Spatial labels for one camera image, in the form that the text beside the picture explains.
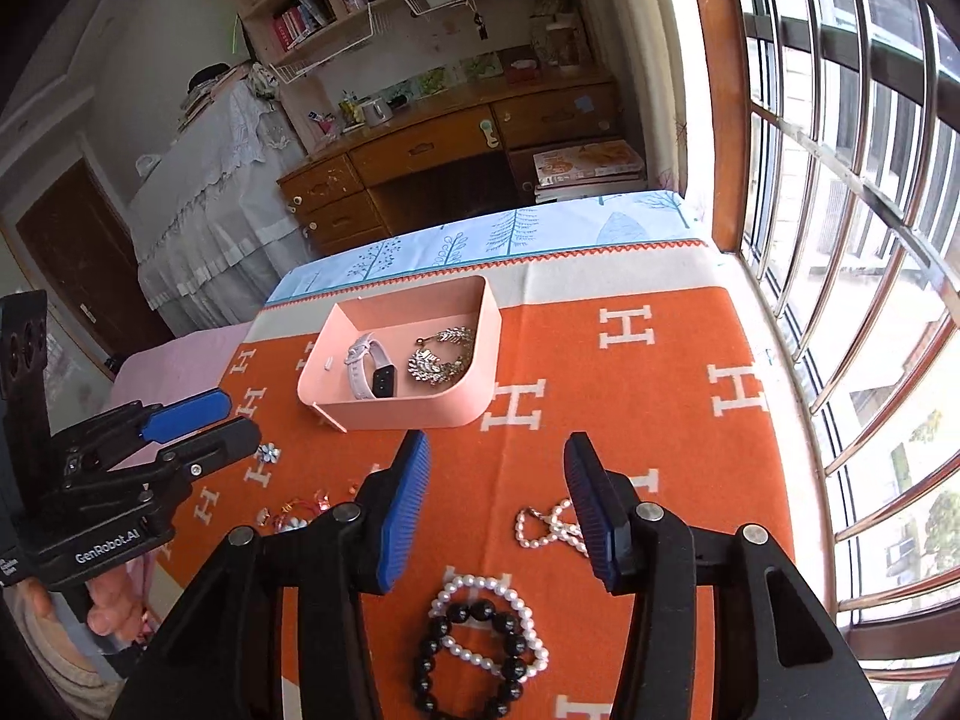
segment pink jewelry tray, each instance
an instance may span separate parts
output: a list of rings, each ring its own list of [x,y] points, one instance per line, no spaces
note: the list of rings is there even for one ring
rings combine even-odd
[[[407,371],[416,339],[460,326],[474,331],[467,371],[452,384],[416,381]],[[395,397],[357,400],[353,396],[345,360],[364,333],[373,333],[397,367]],[[452,343],[429,341],[428,346],[444,361],[455,360],[462,351]],[[499,346],[500,309],[483,276],[344,300],[323,324],[296,384],[296,395],[343,432],[466,425],[493,399]],[[364,364],[369,382],[373,376],[370,356]]]

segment box on desk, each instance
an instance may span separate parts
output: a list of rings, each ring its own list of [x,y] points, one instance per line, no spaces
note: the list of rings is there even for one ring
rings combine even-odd
[[[534,154],[536,202],[621,194],[647,188],[643,158],[623,140]]]
[[[408,361],[430,338],[448,328],[472,330],[472,357],[466,371],[438,386],[416,381]],[[357,399],[347,359],[366,333],[381,344],[395,366],[395,395]],[[496,384],[500,346],[500,311],[483,276],[439,281],[409,290],[354,298],[337,303],[317,336],[301,372],[296,395],[338,430],[385,430],[456,427],[477,419],[490,405]],[[426,347],[445,362],[462,347],[429,341]],[[360,362],[369,383],[373,364]]]

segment watch face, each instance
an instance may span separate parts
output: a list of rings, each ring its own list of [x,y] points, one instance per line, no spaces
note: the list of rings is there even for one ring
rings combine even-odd
[[[373,372],[373,397],[394,397],[397,394],[397,367],[384,365]]]

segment pearl necklace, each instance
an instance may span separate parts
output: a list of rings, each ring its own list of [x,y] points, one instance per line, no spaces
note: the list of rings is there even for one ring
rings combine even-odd
[[[521,509],[517,512],[517,523],[514,526],[514,536],[517,539],[517,543],[524,549],[538,549],[539,547],[545,547],[547,544],[552,544],[554,541],[559,540],[569,544],[581,555],[587,557],[587,546],[584,544],[583,533],[579,525],[572,525],[560,519],[563,511],[569,509],[570,506],[572,506],[570,499],[563,499],[551,509],[549,517],[541,514],[530,506]],[[540,538],[525,538],[523,534],[523,523],[527,518],[527,514],[531,514],[532,517],[536,517],[536,519],[544,523],[550,529],[549,535],[541,536]]]
[[[527,673],[518,678],[518,681],[525,683],[529,678],[538,675],[541,671],[545,671],[550,662],[550,652],[544,647],[544,642],[536,635],[533,610],[524,603],[524,600],[520,598],[516,590],[509,589],[505,584],[501,584],[496,577],[476,577],[472,574],[463,576],[458,574],[452,577],[450,581],[443,586],[443,589],[437,593],[437,597],[430,603],[428,615],[430,617],[446,616],[445,613],[451,599],[464,587],[466,589],[476,587],[477,589],[493,591],[494,595],[503,598],[504,601],[510,604],[510,608],[514,610],[517,613],[517,617],[520,618],[520,630],[527,641],[527,648],[534,655],[534,662],[530,666],[527,666]],[[464,617],[463,620],[454,620],[451,618],[451,622],[462,623],[466,622],[466,620],[466,617]],[[440,640],[440,644],[450,652],[450,655],[455,656],[455,658],[459,658],[468,664],[479,666],[484,671],[488,671],[496,677],[502,676],[500,666],[495,664],[492,659],[484,658],[480,653],[467,650],[466,647],[459,645],[452,635],[445,635]]]

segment blue gripper pad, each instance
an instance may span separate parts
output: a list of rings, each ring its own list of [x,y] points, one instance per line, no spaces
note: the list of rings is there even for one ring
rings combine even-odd
[[[413,545],[416,522],[430,481],[430,445],[426,434],[409,430],[404,437],[392,471],[398,471],[397,489],[380,529],[380,560],[376,581],[383,592],[389,592],[407,565]]]
[[[629,522],[586,433],[571,434],[563,446],[563,475],[593,576],[603,581],[608,592],[613,592],[621,580],[616,561],[616,529],[625,525],[629,528]]]
[[[156,412],[147,421],[140,436],[146,442],[171,442],[226,419],[229,413],[229,395],[222,389],[210,389]]]

